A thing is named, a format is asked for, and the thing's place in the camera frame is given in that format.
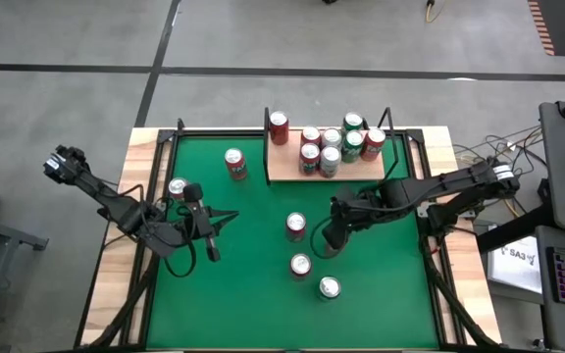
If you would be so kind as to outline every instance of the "red soda can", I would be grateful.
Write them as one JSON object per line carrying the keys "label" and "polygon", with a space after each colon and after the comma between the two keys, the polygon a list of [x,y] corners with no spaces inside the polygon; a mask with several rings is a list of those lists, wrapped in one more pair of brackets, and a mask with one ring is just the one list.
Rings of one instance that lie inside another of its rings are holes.
{"label": "red soda can", "polygon": [[365,134],[365,141],[361,149],[361,159],[364,161],[374,161],[379,157],[385,143],[385,132],[379,128],[370,128]]}
{"label": "red soda can", "polygon": [[289,119],[283,112],[270,115],[270,136],[277,145],[286,144],[289,140]]}
{"label": "red soda can", "polygon": [[304,146],[307,143],[314,143],[317,146],[319,146],[320,139],[322,139],[322,135],[320,134],[320,131],[314,126],[307,126],[302,130],[302,138],[300,139],[300,146]]}
{"label": "red soda can", "polygon": [[184,198],[184,187],[187,186],[186,179],[175,177],[169,182],[169,193],[173,198],[181,200]]}
{"label": "red soda can", "polygon": [[315,143],[307,143],[300,147],[300,172],[309,176],[318,170],[320,163],[320,147]]}
{"label": "red soda can", "polygon": [[297,242],[304,238],[306,218],[299,212],[293,212],[286,218],[286,236],[289,241]]}
{"label": "red soda can", "polygon": [[233,179],[241,180],[247,176],[245,158],[243,157],[243,153],[237,148],[231,148],[226,151],[224,159],[226,160],[226,167]]}
{"label": "red soda can", "polygon": [[289,263],[293,278],[303,280],[311,273],[311,259],[306,254],[295,254]]}

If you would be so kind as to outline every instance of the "white paper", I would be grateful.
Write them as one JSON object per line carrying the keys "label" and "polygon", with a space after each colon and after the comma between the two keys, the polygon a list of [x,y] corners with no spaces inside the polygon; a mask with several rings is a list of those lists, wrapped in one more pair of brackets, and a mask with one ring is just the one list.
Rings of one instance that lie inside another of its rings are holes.
{"label": "white paper", "polygon": [[538,240],[527,236],[489,253],[488,279],[541,294]]}

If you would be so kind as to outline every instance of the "soda can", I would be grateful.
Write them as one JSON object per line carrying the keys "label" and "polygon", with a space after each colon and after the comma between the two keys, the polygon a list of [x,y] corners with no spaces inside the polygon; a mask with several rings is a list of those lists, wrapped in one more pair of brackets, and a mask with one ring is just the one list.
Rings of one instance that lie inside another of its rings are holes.
{"label": "soda can", "polygon": [[322,177],[334,177],[339,169],[341,153],[335,147],[329,146],[320,154],[320,175]]}
{"label": "soda can", "polygon": [[286,236],[289,241],[298,242],[304,238],[306,218],[299,212],[293,212],[286,218]]}
{"label": "soda can", "polygon": [[289,119],[283,112],[270,115],[270,136],[276,145],[283,145],[289,140]]}
{"label": "soda can", "polygon": [[336,128],[328,128],[322,133],[322,148],[329,146],[341,149],[341,132]]}
{"label": "soda can", "polygon": [[226,151],[224,156],[226,167],[231,177],[235,180],[241,180],[247,176],[247,166],[243,153],[237,148],[231,148]]}
{"label": "soda can", "polygon": [[358,113],[350,112],[343,117],[343,124],[341,125],[341,133],[348,134],[352,130],[358,130],[363,127],[363,118]]}
{"label": "soda can", "polygon": [[361,132],[352,130],[347,133],[343,139],[343,148],[341,149],[341,161],[352,163],[359,158],[363,148],[363,135]]}
{"label": "soda can", "polygon": [[365,141],[361,149],[361,159],[364,161],[374,161],[379,157],[385,144],[385,132],[379,128],[370,128],[365,134]]}
{"label": "soda can", "polygon": [[300,172],[309,176],[318,170],[320,163],[320,147],[315,143],[307,143],[300,147]]}
{"label": "soda can", "polygon": [[302,137],[300,139],[300,146],[307,143],[314,143],[320,145],[320,131],[314,126],[307,126],[302,130]]}
{"label": "soda can", "polygon": [[311,273],[311,259],[306,254],[295,254],[289,263],[291,274],[296,280],[303,280]]}
{"label": "soda can", "polygon": [[335,277],[323,277],[320,279],[318,294],[320,299],[330,301],[336,299],[341,293],[341,283]]}
{"label": "soda can", "polygon": [[184,198],[184,187],[188,185],[186,179],[175,177],[169,182],[169,193],[173,198],[181,200]]}

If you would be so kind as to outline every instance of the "green soda can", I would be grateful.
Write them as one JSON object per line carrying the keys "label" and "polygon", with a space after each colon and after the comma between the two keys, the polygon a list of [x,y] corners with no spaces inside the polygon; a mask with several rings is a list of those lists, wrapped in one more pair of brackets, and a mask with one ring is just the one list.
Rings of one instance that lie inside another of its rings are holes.
{"label": "green soda can", "polygon": [[350,112],[343,117],[343,125],[341,125],[341,134],[346,135],[352,130],[361,129],[363,127],[363,118],[358,113]]}
{"label": "green soda can", "polygon": [[363,148],[363,135],[361,132],[352,130],[343,140],[343,148],[341,150],[341,162],[352,163],[359,159],[361,149]]}

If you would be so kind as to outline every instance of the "black metal frame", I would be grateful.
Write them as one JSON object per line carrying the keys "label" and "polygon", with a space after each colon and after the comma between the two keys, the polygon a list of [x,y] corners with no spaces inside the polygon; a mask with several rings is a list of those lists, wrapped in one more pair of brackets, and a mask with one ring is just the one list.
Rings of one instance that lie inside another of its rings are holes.
{"label": "black metal frame", "polygon": [[[266,119],[269,117],[268,114],[268,110],[266,109]],[[382,129],[386,130],[386,131],[391,131],[391,129],[387,128],[387,127],[382,127]],[[267,173],[267,138],[268,138],[268,134],[265,133],[268,131],[267,125],[264,126],[263,129],[194,129],[194,130],[188,130],[184,128],[184,124],[182,122],[182,120],[179,120],[178,123],[178,129],[161,129],[159,130],[158,133],[158,138],[157,138],[157,143],[156,143],[156,150],[154,153],[154,161],[152,163],[152,173],[150,174],[150,179],[149,179],[149,184],[148,184],[148,192],[147,192],[147,196],[146,199],[148,199],[149,201],[153,202],[153,198],[154,198],[154,191],[156,190],[156,186],[157,186],[157,179],[158,179],[158,171],[160,170],[160,163],[162,160],[162,154],[163,154],[163,149],[164,149],[164,145],[166,142],[171,141],[171,151],[170,151],[170,160],[169,160],[169,165],[167,167],[167,171],[166,171],[166,175],[165,175],[165,187],[163,188],[163,195],[160,195],[160,197],[169,197],[169,191],[168,191],[168,184],[169,181],[172,179],[173,177],[173,172],[176,166],[176,160],[178,158],[178,150],[179,150],[179,146],[180,146],[180,141],[183,138],[186,137],[210,137],[210,138],[216,138],[216,137],[253,137],[253,138],[264,138],[264,142],[266,147],[264,147],[263,152],[264,152],[264,156],[263,156],[263,163],[264,163],[264,168],[265,168],[265,173],[266,173],[266,179],[267,181],[269,181],[269,176]],[[431,169],[429,166],[429,161],[428,161],[428,157],[427,157],[427,153],[426,153],[426,146],[425,146],[425,142],[424,142],[424,137],[422,134],[422,131],[420,129],[407,129],[407,130],[394,130],[393,131],[395,138],[402,140],[403,142],[403,147],[404,147],[404,151],[405,151],[405,160],[407,163],[407,170],[409,172],[410,176],[414,176],[415,175],[415,167],[414,167],[414,163],[413,163],[413,155],[412,155],[412,151],[411,151],[411,147],[409,145],[409,142],[413,141],[417,144],[418,146],[418,150],[419,150],[419,154],[420,154],[420,162],[423,168],[423,174],[424,177],[428,177],[431,174]],[[142,272],[142,259],[144,256],[144,251],[138,251],[138,248],[141,247],[141,244],[137,245],[137,251],[135,253],[135,257],[134,257],[134,265],[132,268],[132,277],[130,279],[130,290],[132,289],[132,287],[137,283],[137,279],[139,278],[141,272]],[[454,282],[452,280],[452,272],[451,272],[451,268],[449,266],[449,260],[447,258],[447,253],[446,251],[442,248],[439,251],[439,256],[442,259],[442,274],[444,275],[444,279],[446,280],[446,282],[448,283],[448,285],[450,286],[451,289],[454,290]],[[152,305],[153,305],[153,297],[155,294],[155,289],[156,289],[156,279],[157,279],[157,275],[158,275],[158,268],[159,268],[159,264],[160,264],[160,259],[156,256],[156,255],[152,255],[149,265],[153,271],[153,276],[152,279],[150,280],[149,286],[147,287],[146,293],[145,293],[145,299],[144,299],[144,305],[143,305],[143,311],[142,311],[142,318],[141,318],[141,325],[140,325],[140,332],[138,335],[138,340],[136,341],[136,343],[128,343],[129,341],[129,331],[130,331],[130,323],[128,322],[128,325],[124,325],[124,327],[122,328],[121,331],[121,335],[120,335],[120,341],[119,341],[119,346],[113,346],[111,347],[112,349],[119,349],[121,347],[126,348],[125,351],[145,351],[146,350],[146,344],[147,344],[147,337],[148,337],[148,333],[149,333],[149,321],[150,321],[150,317],[151,317],[151,310],[152,310]],[[100,257],[98,259],[97,262],[97,266],[95,269],[95,273],[93,275],[94,278],[96,278],[97,276],[97,271],[99,270],[99,263],[101,261],[101,254]],[[441,307],[439,305],[439,300],[438,300],[438,294],[437,294],[437,289],[435,288],[435,286],[431,283],[431,281],[428,278],[429,275],[429,269],[427,268],[427,266],[425,265],[425,272],[427,273],[427,286],[429,289],[429,294],[430,294],[430,300],[431,300],[431,306],[432,306],[432,311],[433,311],[433,316],[434,316],[434,323],[435,323],[435,328],[436,328],[436,338],[437,338],[437,344],[439,345],[439,347],[441,348],[443,345],[448,344],[446,341],[446,336],[445,336],[445,329],[444,329],[444,324],[443,324],[443,318],[441,315]],[[92,291],[93,291],[93,286],[91,286],[90,290],[89,290],[89,295],[87,297],[87,301],[86,301],[86,305],[84,307],[84,312],[82,314],[82,319],[80,321],[80,325],[78,328],[78,333],[77,333],[77,340],[75,343],[75,348],[78,348],[80,346],[80,342],[81,342],[81,336],[84,330],[84,326],[85,326],[85,322],[86,322],[86,318],[87,318],[87,314],[88,314],[88,310],[89,310],[89,305],[90,305],[90,299],[92,298]],[[463,337],[463,328],[461,327],[461,325],[456,321],[456,318],[453,315],[453,322],[455,323],[455,332],[461,332],[462,333],[462,337]]]}

